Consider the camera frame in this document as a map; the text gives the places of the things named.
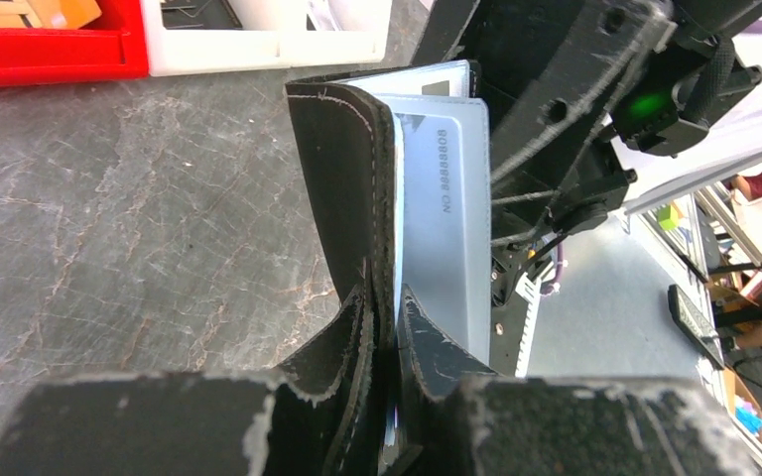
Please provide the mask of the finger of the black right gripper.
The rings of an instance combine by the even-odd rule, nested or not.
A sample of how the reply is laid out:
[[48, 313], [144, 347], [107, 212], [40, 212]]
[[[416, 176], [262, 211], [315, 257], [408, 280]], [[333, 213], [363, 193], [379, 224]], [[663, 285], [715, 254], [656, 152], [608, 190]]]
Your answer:
[[479, 4], [478, 0], [435, 1], [410, 65], [427, 65], [452, 58]]

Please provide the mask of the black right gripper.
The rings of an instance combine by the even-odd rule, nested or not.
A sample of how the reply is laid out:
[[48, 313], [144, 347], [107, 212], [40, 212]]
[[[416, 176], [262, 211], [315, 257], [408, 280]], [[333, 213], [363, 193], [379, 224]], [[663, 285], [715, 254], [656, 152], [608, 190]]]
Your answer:
[[549, 265], [563, 240], [618, 209], [637, 174], [605, 115], [673, 28], [668, 1], [495, 1], [479, 32], [490, 113], [488, 364], [523, 376]]

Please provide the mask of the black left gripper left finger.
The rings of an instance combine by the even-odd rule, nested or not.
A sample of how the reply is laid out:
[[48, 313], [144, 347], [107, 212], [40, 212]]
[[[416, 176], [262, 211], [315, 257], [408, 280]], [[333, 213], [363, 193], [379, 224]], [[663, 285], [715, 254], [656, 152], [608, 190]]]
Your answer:
[[269, 370], [71, 377], [36, 386], [0, 475], [371, 475], [372, 292]]

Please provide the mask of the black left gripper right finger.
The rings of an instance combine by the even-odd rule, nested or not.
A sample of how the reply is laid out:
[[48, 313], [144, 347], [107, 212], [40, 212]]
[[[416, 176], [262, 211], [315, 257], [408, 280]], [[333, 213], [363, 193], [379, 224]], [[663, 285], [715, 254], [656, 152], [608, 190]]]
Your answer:
[[502, 376], [401, 292], [401, 475], [755, 475], [727, 412], [680, 378]]

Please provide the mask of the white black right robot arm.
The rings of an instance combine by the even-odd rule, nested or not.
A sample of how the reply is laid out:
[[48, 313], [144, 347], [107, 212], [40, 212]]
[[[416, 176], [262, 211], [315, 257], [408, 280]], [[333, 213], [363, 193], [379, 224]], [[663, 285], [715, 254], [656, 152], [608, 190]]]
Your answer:
[[534, 308], [516, 292], [562, 241], [624, 201], [631, 152], [673, 157], [762, 84], [740, 34], [762, 1], [438, 1], [412, 64], [467, 60], [489, 110], [486, 364], [522, 372]]

